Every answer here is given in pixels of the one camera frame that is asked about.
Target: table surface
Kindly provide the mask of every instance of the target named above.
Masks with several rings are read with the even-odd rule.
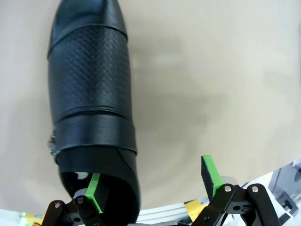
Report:
[[[120,0],[142,208],[205,195],[200,156],[239,183],[300,157],[298,0]],[[59,0],[0,1],[0,208],[70,200],[47,148]]]

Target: screw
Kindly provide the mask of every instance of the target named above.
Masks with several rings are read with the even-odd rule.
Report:
[[[59,202],[57,202],[56,204],[55,204],[55,208],[59,208],[60,207],[60,203]]]
[[[231,191],[231,187],[230,186],[225,186],[225,191],[226,192],[230,192]]]
[[[78,202],[79,204],[83,203],[83,202],[84,202],[84,198],[83,198],[83,197],[78,198],[78,199],[77,199],[77,202]]]
[[[253,187],[252,187],[252,192],[258,192],[258,187],[253,186]]]

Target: silver bolt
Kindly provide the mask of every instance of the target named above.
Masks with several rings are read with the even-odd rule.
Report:
[[[258,192],[258,187],[253,186],[253,187],[252,187],[252,192]]]
[[[231,187],[230,186],[225,186],[225,191],[226,192],[230,192],[231,191]]]
[[[78,199],[77,199],[77,202],[78,202],[79,204],[83,203],[83,202],[84,202],[84,198],[83,198],[83,197],[78,198]]]

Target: yellow tape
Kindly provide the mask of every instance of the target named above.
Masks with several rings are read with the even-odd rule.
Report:
[[[203,210],[203,208],[205,208],[208,205],[202,205],[199,200],[195,199],[192,200],[188,203],[185,204],[186,210],[189,214],[190,219],[192,220],[192,222],[194,222],[196,220],[196,218],[198,217],[198,215],[200,214],[200,212]]]

